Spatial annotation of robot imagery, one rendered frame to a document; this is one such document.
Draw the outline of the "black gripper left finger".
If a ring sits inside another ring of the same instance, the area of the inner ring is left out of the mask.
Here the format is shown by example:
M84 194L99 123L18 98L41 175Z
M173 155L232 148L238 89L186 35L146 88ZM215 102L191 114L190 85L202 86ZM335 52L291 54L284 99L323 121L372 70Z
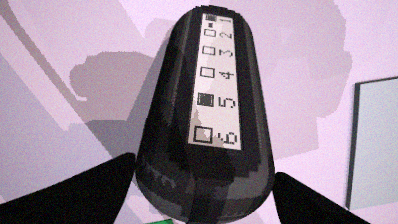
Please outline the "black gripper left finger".
M136 154L116 156L48 188L0 204L0 224L114 224Z

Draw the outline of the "grey flat rectangular slab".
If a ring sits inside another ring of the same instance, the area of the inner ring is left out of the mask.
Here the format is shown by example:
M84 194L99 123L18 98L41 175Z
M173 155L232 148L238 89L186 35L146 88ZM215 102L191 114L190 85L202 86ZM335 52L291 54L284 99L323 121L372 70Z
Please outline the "grey flat rectangular slab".
M349 211L398 201L398 76L355 83Z

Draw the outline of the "dark grey switch panel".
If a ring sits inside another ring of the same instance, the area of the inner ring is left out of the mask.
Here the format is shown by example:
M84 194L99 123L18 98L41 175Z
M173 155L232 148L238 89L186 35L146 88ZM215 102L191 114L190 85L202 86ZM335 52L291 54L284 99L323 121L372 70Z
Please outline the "dark grey switch panel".
M227 224L256 211L275 183L252 31L220 6L175 23L135 164L155 208L185 224Z

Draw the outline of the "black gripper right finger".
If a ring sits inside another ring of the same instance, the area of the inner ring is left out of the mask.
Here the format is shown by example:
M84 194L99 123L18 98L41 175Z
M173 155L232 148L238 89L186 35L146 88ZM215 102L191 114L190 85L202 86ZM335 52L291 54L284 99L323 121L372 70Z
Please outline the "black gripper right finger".
M272 189L281 224L370 224L285 172Z

